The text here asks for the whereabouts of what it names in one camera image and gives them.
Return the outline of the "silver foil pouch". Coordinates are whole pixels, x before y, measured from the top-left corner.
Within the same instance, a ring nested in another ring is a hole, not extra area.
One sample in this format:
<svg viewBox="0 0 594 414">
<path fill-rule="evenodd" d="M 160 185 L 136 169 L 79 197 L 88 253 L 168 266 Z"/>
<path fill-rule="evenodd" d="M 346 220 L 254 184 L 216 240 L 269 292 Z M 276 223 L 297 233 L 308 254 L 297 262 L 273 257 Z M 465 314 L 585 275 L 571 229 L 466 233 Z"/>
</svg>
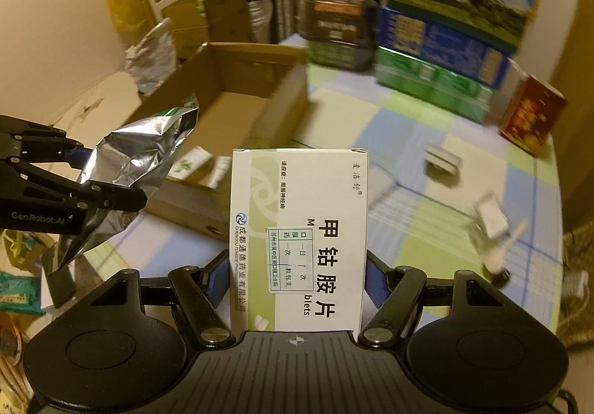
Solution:
<svg viewBox="0 0 594 414">
<path fill-rule="evenodd" d="M 164 182 L 184 141 L 198 123 L 198 99 L 188 95 L 180 106 L 143 112 L 139 119 L 109 133 L 92 150 L 79 174 L 82 184 L 98 181 L 139 190 L 151 198 Z M 75 258 L 124 231 L 139 211 L 101 205 L 92 210 L 82 233 L 61 235 L 49 257 L 48 272 L 58 272 Z"/>
</svg>

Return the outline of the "checkered tablecloth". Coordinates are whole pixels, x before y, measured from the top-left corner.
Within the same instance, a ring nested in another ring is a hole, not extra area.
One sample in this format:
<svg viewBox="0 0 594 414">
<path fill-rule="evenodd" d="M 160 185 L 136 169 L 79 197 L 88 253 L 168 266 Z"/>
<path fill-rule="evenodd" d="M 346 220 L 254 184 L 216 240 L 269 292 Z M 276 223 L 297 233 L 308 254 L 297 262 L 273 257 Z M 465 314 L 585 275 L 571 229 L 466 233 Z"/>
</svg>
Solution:
<svg viewBox="0 0 594 414">
<path fill-rule="evenodd" d="M 547 328 L 558 323 L 562 290 L 562 218 L 553 153 L 536 159 L 481 126 L 410 95 L 385 88 L 370 73 L 324 68 L 307 58 L 308 104 L 282 148 L 358 149 L 369 155 L 366 246 L 390 266 L 410 265 L 431 277 L 481 271 L 469 237 L 473 204 L 493 191 L 511 226 L 525 232 L 506 254 L 505 295 Z M 144 101 L 109 86 L 89 119 L 97 139 L 126 126 Z M 428 165 L 427 145 L 463 160 L 459 174 Z"/>
</svg>

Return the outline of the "small white charger block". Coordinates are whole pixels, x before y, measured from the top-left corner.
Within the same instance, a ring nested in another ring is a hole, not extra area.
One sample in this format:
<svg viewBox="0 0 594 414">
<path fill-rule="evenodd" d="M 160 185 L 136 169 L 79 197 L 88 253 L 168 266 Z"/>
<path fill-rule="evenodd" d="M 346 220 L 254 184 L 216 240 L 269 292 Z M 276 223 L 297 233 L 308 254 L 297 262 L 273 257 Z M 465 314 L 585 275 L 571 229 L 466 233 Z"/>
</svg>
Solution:
<svg viewBox="0 0 594 414">
<path fill-rule="evenodd" d="M 428 165 L 453 176 L 459 174 L 463 165 L 463 160 L 459 156 L 431 144 L 425 148 L 425 159 Z"/>
</svg>

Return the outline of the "red gift box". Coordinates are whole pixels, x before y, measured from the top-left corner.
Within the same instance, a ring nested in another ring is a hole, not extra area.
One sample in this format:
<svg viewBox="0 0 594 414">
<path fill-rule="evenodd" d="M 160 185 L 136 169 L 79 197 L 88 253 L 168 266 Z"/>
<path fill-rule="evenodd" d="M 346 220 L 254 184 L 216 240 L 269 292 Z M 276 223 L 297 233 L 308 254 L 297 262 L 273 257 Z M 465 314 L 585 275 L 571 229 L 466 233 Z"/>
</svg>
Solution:
<svg viewBox="0 0 594 414">
<path fill-rule="evenodd" d="M 539 156 L 567 104 L 557 88 L 527 75 L 515 88 L 499 133 L 526 153 Z"/>
</svg>

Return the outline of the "blue milk carton case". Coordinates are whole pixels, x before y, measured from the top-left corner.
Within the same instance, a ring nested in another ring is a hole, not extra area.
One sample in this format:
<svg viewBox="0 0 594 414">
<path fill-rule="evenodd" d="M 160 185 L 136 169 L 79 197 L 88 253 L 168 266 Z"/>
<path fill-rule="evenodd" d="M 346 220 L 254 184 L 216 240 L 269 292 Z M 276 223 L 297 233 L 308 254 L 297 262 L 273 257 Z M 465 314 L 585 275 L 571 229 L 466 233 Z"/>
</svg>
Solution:
<svg viewBox="0 0 594 414">
<path fill-rule="evenodd" d="M 509 67 L 509 54 L 487 42 L 386 6 L 379 9 L 379 46 L 431 62 L 491 88 L 502 85 Z"/>
</svg>

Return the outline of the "clear wrapped white packet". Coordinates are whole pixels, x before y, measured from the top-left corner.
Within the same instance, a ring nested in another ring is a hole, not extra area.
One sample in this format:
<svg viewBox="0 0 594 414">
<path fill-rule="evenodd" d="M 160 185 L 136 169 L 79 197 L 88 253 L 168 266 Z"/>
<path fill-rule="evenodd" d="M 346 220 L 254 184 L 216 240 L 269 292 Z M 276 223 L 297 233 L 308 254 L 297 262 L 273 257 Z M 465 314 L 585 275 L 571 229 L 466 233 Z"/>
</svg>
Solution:
<svg viewBox="0 0 594 414">
<path fill-rule="evenodd" d="M 473 204 L 469 237 L 478 252 L 487 251 L 509 232 L 509 220 L 493 191 L 484 193 Z"/>
</svg>

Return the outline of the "green white medicine box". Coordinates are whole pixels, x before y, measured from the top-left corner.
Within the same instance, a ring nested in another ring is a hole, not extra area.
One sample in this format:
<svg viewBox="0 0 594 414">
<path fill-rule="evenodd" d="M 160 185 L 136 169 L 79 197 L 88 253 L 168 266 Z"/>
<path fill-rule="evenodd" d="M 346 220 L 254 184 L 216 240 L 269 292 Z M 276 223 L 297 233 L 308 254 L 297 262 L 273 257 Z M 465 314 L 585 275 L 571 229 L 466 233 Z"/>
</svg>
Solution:
<svg viewBox="0 0 594 414">
<path fill-rule="evenodd" d="M 363 150 L 234 151 L 229 301 L 235 333 L 359 332 L 368 180 Z"/>
</svg>

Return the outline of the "green shrink-wrapped drink pack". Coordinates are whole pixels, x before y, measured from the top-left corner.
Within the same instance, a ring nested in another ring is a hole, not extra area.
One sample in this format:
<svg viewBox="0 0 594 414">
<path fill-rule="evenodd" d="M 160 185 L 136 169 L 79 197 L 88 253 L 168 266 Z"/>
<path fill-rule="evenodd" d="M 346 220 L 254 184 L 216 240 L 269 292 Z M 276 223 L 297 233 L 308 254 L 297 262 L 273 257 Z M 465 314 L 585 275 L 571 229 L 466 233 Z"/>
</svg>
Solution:
<svg viewBox="0 0 594 414">
<path fill-rule="evenodd" d="M 482 124 L 495 91 L 474 79 L 407 54 L 379 47 L 376 81 L 457 116 Z"/>
</svg>

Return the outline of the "large cardboard box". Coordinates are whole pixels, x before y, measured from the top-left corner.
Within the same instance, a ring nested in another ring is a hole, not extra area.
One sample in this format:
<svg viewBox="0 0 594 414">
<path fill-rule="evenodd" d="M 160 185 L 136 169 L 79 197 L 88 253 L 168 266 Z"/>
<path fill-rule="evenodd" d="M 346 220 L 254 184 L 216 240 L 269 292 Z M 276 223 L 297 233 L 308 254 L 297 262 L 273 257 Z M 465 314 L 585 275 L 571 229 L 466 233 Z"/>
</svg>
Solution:
<svg viewBox="0 0 594 414">
<path fill-rule="evenodd" d="M 129 116 L 130 122 L 198 101 L 198 123 L 179 153 L 196 147 L 217 160 L 236 149 L 288 145 L 308 104 L 304 48 L 241 42 L 208 42 Z M 229 235 L 231 171 L 199 169 L 186 179 L 167 178 L 146 212 L 205 233 Z"/>
</svg>

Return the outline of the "crumpled silver white bag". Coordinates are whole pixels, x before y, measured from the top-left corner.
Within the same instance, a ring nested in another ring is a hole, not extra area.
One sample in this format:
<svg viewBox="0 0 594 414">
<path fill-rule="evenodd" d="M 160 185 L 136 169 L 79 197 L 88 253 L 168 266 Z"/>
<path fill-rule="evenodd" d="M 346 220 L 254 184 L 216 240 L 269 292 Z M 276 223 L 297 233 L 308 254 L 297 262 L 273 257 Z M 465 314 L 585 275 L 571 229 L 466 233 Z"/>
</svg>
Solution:
<svg viewBox="0 0 594 414">
<path fill-rule="evenodd" d="M 152 95 L 177 69 L 171 27 L 171 19 L 165 18 L 125 52 L 124 70 L 135 82 L 139 95 Z"/>
</svg>

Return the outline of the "brown cardboard carton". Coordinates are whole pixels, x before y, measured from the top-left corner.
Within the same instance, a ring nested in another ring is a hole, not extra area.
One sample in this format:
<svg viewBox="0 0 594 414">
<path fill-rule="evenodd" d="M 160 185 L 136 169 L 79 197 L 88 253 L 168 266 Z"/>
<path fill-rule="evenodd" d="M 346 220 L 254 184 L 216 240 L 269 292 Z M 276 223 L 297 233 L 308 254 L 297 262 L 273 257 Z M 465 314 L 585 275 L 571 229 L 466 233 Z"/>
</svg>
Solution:
<svg viewBox="0 0 594 414">
<path fill-rule="evenodd" d="M 178 0 L 164 8 L 179 59 L 191 58 L 205 42 L 251 42 L 247 0 Z"/>
</svg>

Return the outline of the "white ointment box green dragon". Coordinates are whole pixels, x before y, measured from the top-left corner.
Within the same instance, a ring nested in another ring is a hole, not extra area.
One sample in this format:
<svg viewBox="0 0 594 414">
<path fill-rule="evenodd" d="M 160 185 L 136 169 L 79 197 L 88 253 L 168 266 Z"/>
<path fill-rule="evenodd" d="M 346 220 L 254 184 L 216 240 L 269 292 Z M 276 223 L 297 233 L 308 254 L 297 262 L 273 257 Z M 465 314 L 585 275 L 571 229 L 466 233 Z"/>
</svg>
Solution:
<svg viewBox="0 0 594 414">
<path fill-rule="evenodd" d="M 184 181 L 196 172 L 208 171 L 212 164 L 213 156 L 211 153 L 204 148 L 194 147 L 174 162 L 167 178 Z"/>
</svg>

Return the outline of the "dark packaged bowl set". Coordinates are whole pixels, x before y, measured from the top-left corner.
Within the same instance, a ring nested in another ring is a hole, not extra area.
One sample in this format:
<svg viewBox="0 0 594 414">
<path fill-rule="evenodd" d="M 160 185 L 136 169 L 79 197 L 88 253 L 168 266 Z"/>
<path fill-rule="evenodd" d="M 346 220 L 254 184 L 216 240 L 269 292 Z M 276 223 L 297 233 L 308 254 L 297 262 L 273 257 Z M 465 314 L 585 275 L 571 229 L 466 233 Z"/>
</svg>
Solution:
<svg viewBox="0 0 594 414">
<path fill-rule="evenodd" d="M 301 0 L 298 31 L 309 59 L 330 68 L 368 70 L 378 46 L 378 15 L 372 0 Z"/>
</svg>

